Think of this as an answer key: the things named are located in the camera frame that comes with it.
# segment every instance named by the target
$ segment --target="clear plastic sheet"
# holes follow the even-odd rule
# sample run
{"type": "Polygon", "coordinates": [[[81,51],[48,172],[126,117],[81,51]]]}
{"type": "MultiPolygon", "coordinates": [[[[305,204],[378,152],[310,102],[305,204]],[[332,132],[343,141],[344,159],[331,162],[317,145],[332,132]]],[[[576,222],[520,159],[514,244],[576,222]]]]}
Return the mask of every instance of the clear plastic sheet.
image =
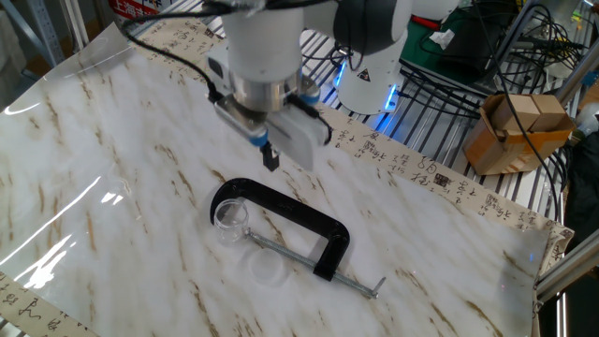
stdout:
{"type": "MultiPolygon", "coordinates": [[[[103,336],[530,333],[548,231],[491,222],[332,146],[314,172],[283,157],[270,173],[205,94],[111,27],[0,114],[0,271],[103,336]],[[208,219],[240,176],[344,223],[342,272],[386,276],[379,299],[289,261],[278,282],[257,280],[260,248],[221,245],[208,219]]],[[[316,234],[247,206],[253,231],[320,255],[316,234]]]]}

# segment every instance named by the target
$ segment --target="cardboard box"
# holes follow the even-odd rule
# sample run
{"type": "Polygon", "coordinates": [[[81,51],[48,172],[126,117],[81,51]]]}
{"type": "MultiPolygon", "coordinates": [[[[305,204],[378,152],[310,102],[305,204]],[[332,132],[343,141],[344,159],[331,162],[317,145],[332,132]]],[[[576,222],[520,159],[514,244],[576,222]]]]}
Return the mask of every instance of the cardboard box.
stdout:
{"type": "MultiPolygon", "coordinates": [[[[532,98],[526,95],[510,95],[509,98],[514,105],[516,114],[522,123],[522,127],[528,130],[540,116],[539,110],[532,98]]],[[[490,113],[490,123],[498,130],[519,131],[518,123],[506,99],[502,99],[499,106],[490,113]]]]}
{"type": "Polygon", "coordinates": [[[531,98],[540,115],[529,131],[553,131],[564,118],[570,118],[554,95],[531,95],[531,98]]]}
{"type": "MultiPolygon", "coordinates": [[[[525,172],[541,165],[521,132],[495,131],[491,125],[489,116],[503,104],[504,99],[504,95],[492,95],[485,100],[479,109],[480,120],[464,141],[466,158],[479,175],[525,172]]],[[[545,159],[565,144],[574,128],[574,123],[565,118],[555,127],[555,131],[527,135],[545,159]]]]}

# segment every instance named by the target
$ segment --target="transparent cup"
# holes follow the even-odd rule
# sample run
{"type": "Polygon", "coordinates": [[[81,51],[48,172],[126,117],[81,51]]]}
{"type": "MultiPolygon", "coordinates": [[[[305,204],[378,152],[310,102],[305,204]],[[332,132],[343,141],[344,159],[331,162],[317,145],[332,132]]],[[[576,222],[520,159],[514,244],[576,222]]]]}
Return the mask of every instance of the transparent cup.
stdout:
{"type": "Polygon", "coordinates": [[[232,245],[243,239],[247,228],[248,212],[245,204],[237,199],[227,199],[216,207],[214,224],[217,228],[217,241],[232,245]]]}

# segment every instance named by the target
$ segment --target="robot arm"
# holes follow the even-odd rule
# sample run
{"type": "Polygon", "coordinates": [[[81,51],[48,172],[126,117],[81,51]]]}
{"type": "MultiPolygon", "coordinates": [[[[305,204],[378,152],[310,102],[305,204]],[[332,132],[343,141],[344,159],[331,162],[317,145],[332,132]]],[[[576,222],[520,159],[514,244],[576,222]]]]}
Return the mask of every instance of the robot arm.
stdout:
{"type": "MultiPolygon", "coordinates": [[[[270,0],[267,8],[281,1],[270,0]]],[[[413,1],[339,0],[277,10],[260,8],[264,4],[259,0],[231,2],[246,10],[223,17],[226,43],[207,53],[211,78],[225,96],[214,102],[217,114],[260,148],[270,170],[278,167],[278,153],[312,169],[316,149],[326,145],[330,130],[313,108],[296,99],[319,97],[315,83],[301,74],[299,43],[304,27],[362,52],[365,61],[370,60],[364,64],[373,65],[367,73],[383,69],[394,81],[413,1]],[[394,67],[381,63],[387,58],[395,62],[394,67]]],[[[384,96],[392,87],[387,88],[387,81],[377,82],[385,86],[384,96]]]]}
{"type": "Polygon", "coordinates": [[[304,9],[307,28],[333,37],[364,56],[382,51],[403,34],[413,0],[341,0],[304,9]]]}

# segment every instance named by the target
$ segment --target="paper strip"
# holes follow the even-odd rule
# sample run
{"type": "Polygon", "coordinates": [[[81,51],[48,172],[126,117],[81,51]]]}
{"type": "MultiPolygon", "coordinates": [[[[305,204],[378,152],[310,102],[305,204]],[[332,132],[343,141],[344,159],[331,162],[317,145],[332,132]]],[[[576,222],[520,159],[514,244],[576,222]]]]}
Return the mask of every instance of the paper strip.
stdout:
{"type": "Polygon", "coordinates": [[[0,271],[0,316],[32,337],[97,337],[33,291],[0,271]]]}

